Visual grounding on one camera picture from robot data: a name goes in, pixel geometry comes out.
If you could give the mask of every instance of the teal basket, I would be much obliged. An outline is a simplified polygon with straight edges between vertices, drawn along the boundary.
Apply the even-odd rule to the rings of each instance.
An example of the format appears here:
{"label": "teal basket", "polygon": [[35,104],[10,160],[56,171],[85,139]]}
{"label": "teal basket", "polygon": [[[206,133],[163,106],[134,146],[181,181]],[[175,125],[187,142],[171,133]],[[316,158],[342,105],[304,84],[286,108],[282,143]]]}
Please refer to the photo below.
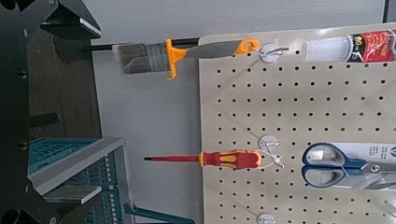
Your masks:
{"label": "teal basket", "polygon": [[[97,139],[41,138],[30,143],[28,173],[70,155]],[[61,186],[100,186],[102,201],[85,218],[88,224],[122,224],[114,152],[93,163]]]}
{"label": "teal basket", "polygon": [[121,224],[122,210],[114,152],[74,175],[63,185],[100,186],[102,201],[85,218],[90,224]]}
{"label": "teal basket", "polygon": [[40,138],[30,143],[28,173],[78,151],[97,139]]}

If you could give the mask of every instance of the black metal rod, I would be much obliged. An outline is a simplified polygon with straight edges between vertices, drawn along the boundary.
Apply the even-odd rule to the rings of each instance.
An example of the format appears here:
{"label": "black metal rod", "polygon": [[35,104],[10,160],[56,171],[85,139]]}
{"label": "black metal rod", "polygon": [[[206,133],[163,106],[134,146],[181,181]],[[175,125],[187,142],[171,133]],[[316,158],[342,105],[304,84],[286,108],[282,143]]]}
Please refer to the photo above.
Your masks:
{"label": "black metal rod", "polygon": [[[199,38],[186,38],[186,39],[173,39],[172,45],[173,46],[183,46],[183,45],[198,45]],[[112,50],[112,47],[115,44],[109,45],[93,45],[84,47],[83,51],[100,51],[100,50]]]}

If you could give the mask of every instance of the pegboard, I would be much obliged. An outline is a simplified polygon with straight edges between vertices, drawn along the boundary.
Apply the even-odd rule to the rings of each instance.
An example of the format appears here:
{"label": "pegboard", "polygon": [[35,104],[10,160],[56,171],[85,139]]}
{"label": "pegboard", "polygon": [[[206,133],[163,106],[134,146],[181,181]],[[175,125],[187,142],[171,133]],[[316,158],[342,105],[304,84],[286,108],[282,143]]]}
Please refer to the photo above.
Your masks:
{"label": "pegboard", "polygon": [[258,148],[271,134],[285,168],[204,168],[205,223],[396,223],[396,194],[315,189],[305,184],[301,157],[316,142],[394,142],[395,63],[303,63],[302,40],[396,28],[376,24],[324,30],[204,36],[200,44],[257,38],[289,47],[277,63],[255,53],[200,60],[203,151]]}

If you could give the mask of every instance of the orange and gray handle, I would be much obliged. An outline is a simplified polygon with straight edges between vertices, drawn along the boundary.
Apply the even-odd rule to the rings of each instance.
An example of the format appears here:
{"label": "orange and gray handle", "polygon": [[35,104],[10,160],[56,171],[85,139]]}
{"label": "orange and gray handle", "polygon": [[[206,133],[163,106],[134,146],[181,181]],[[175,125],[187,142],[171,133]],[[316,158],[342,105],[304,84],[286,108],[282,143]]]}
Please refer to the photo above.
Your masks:
{"label": "orange and gray handle", "polygon": [[233,56],[236,54],[249,53],[260,48],[260,42],[257,39],[243,39],[222,41],[200,45],[190,49],[176,49],[172,46],[171,39],[165,40],[166,51],[170,67],[170,76],[172,80],[177,75],[176,63],[184,58],[214,59]]}
{"label": "orange and gray handle", "polygon": [[227,152],[202,152],[197,156],[167,156],[167,157],[146,157],[146,161],[198,161],[201,165],[225,166],[242,170],[247,168],[257,168],[262,165],[262,154],[259,150],[236,149]]}

